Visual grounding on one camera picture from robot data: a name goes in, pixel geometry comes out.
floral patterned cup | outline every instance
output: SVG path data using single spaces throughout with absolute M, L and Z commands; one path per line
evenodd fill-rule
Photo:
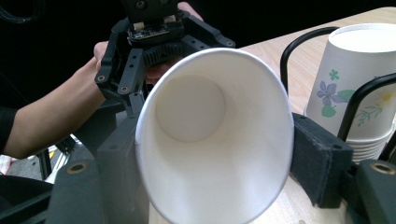
M 396 24 L 365 23 L 333 31 L 305 108 L 305 115 L 338 134 L 355 90 L 396 72 Z M 396 86 L 371 92 L 361 102 L 348 139 L 376 139 L 388 133 L 396 112 Z

black cable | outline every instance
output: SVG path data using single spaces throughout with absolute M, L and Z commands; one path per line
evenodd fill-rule
M 24 24 L 27 22 L 38 21 L 44 16 L 46 9 L 45 0 L 33 0 L 33 13 L 30 17 L 17 17 L 6 11 L 0 6 L 0 19 L 17 24 Z

white paper cup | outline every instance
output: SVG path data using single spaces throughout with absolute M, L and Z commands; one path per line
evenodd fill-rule
M 359 87 L 396 72 L 396 24 L 366 23 L 339 28 L 329 35 L 306 115 L 337 135 L 347 103 Z M 391 130 L 396 88 L 369 94 L 353 120 L 348 138 L 376 139 Z
M 248 223 L 282 190 L 294 124 L 287 94 L 260 59 L 207 49 L 152 90 L 136 157 L 153 206 L 172 223 Z

wooden table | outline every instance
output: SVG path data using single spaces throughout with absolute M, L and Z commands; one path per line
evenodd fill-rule
M 242 48 L 250 52 L 279 74 L 279 62 L 286 46 L 300 35 L 309 31 L 328 26 L 347 26 L 357 23 L 385 22 L 396 23 L 396 7 L 382 7 L 367 11 L 339 21 L 332 21 L 317 27 L 309 28 L 289 35 L 270 39 Z M 325 49 L 327 36 L 319 36 L 304 42 L 290 55 L 289 96 L 292 111 L 303 114 L 309 95 L 315 82 L 321 56 Z M 149 223 L 168 223 L 154 208 L 150 207 Z M 321 209 L 312 205 L 299 183 L 291 176 L 274 203 L 251 224 L 336 224 L 352 223 L 342 203 L 338 209 Z

human hand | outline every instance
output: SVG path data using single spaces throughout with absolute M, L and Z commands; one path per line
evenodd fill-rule
M 177 4 L 177 6 L 180 10 L 188 11 L 194 17 L 198 18 L 201 21 L 203 20 L 202 17 L 187 2 L 180 2 Z M 108 41 L 99 42 L 93 48 L 93 55 L 95 56 L 95 59 L 97 61 L 96 63 L 97 71 L 99 71 L 101 67 L 101 61 L 103 56 L 105 56 L 107 44 Z M 164 63 L 155 64 L 149 67 L 146 73 L 146 83 L 155 85 L 158 82 L 158 80 L 160 80 L 160 78 L 163 76 L 163 74 L 165 74 L 169 68 L 171 68 L 175 63 L 177 63 L 180 60 L 181 58 L 178 57 L 173 60 L 169 60 Z

